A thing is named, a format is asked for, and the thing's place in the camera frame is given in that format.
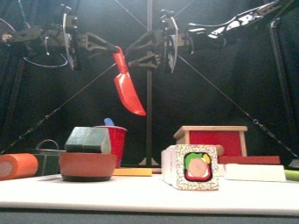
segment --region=red plastic cup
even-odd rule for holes
[[[116,155],[116,168],[120,167],[124,156],[126,129],[117,126],[96,126],[96,128],[108,130],[110,154]]]

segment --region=clay bowl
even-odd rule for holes
[[[59,154],[59,175],[65,181],[108,181],[116,163],[113,154],[63,152]]]

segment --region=wooden crate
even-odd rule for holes
[[[224,148],[222,156],[244,157],[246,130],[245,126],[181,126],[173,138],[176,144],[218,144]]]

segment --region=orange cylinder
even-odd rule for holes
[[[0,180],[29,178],[37,171],[38,163],[29,153],[0,156]]]

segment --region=table surface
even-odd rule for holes
[[[152,177],[96,183],[61,175],[0,181],[0,207],[178,214],[299,216],[299,182],[218,180],[217,191],[178,191]]]

